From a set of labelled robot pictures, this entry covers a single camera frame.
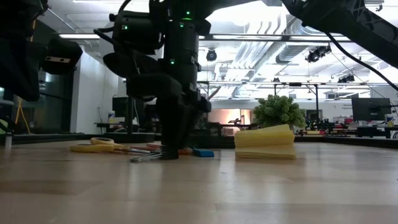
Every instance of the computer monitor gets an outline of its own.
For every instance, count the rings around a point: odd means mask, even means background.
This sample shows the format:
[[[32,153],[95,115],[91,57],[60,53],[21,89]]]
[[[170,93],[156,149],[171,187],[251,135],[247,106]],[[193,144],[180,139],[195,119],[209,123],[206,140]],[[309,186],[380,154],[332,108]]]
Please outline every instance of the computer monitor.
[[[391,114],[389,98],[353,98],[355,121],[384,121]]]
[[[127,111],[128,97],[114,97],[112,99],[112,110],[115,112],[115,117],[125,118]]]

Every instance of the black cable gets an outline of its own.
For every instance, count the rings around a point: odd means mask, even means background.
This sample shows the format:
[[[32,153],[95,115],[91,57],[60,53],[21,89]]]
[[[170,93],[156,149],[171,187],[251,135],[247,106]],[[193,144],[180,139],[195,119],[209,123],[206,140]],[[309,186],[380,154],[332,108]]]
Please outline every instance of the black cable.
[[[363,61],[359,60],[358,58],[352,56],[350,53],[348,53],[337,41],[336,39],[330,34],[330,33],[325,33],[330,40],[336,45],[336,47],[343,52],[347,57],[349,57],[350,59],[354,60],[356,63],[370,69],[372,72],[376,73],[377,75],[379,75],[382,79],[384,79],[386,82],[388,82],[388,84],[390,84],[391,87],[393,87],[393,89],[398,91],[398,87],[393,84],[390,80],[388,80],[381,72],[377,71],[375,68],[373,68],[372,66],[364,63]],[[335,58],[344,66],[347,68],[347,70],[350,72],[349,68],[332,52],[331,53],[333,56],[335,56]],[[352,75],[354,75],[357,79],[359,79],[361,82],[363,82],[365,85],[367,85],[370,89],[372,89],[375,93],[377,93],[379,96],[383,97],[384,99],[386,99],[385,96],[381,95],[378,91],[376,91],[374,88],[372,88],[370,85],[368,85],[366,82],[364,82],[361,78],[359,78],[357,75],[355,75],[355,73],[350,72]],[[397,108],[394,106],[394,104],[390,101],[390,104],[394,107],[395,112],[398,116],[398,111]]]
[[[337,40],[328,32],[325,33],[330,40],[336,45],[336,47],[343,52],[347,57],[349,57],[350,59],[352,59],[354,62],[368,68],[370,71],[376,73],[377,75],[379,75],[384,81],[386,81],[393,89],[398,91],[398,86],[396,86],[395,84],[393,84],[390,80],[388,80],[388,78],[386,78],[381,72],[377,71],[375,68],[373,68],[372,66],[364,63],[363,61],[361,61],[360,59],[352,56],[350,53],[348,53],[338,42]]]
[[[106,32],[112,32],[114,27],[109,27],[109,28],[98,28],[100,32],[106,33]]]
[[[124,10],[124,8],[130,3],[131,0],[125,0],[119,8],[119,13]]]
[[[107,35],[105,35],[103,32],[101,32],[99,29],[95,29],[94,33],[96,35],[98,35],[99,37],[101,37],[102,39],[108,41],[109,43],[113,44],[113,45],[119,45],[119,43],[117,43],[114,39],[108,37]]]

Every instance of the security camera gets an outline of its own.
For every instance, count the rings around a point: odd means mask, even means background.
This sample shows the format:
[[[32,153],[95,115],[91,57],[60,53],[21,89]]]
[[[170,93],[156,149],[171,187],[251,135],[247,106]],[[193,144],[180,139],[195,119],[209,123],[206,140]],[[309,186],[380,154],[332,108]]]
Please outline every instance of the security camera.
[[[209,52],[207,52],[206,59],[208,62],[214,62],[217,59],[217,53],[215,49],[210,49]]]

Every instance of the spotlight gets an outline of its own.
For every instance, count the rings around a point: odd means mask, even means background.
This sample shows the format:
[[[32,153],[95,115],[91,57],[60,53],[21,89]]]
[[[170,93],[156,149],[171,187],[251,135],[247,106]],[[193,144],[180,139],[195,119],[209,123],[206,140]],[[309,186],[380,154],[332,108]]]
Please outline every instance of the spotlight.
[[[355,82],[354,75],[348,75],[346,77],[340,78],[337,83],[349,83],[349,82]]]
[[[349,75],[349,76],[347,76],[347,81],[349,81],[349,82],[355,82],[354,75]]]
[[[310,50],[309,55],[305,58],[306,61],[313,63],[319,61],[319,59],[326,56],[326,54],[331,53],[331,48],[329,46],[316,47]]]
[[[210,49],[209,52],[207,52],[206,59],[208,62],[214,62],[217,59],[217,53],[215,49]]]

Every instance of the metal clip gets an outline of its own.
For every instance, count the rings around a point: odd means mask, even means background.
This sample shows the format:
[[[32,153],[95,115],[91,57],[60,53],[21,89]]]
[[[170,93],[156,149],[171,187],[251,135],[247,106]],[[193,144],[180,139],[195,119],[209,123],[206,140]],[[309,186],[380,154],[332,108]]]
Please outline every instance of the metal clip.
[[[161,152],[152,152],[148,155],[144,155],[144,156],[133,156],[130,158],[130,162],[141,162],[141,161],[148,161],[148,160],[152,160],[152,159],[158,159],[162,157],[162,153]]]

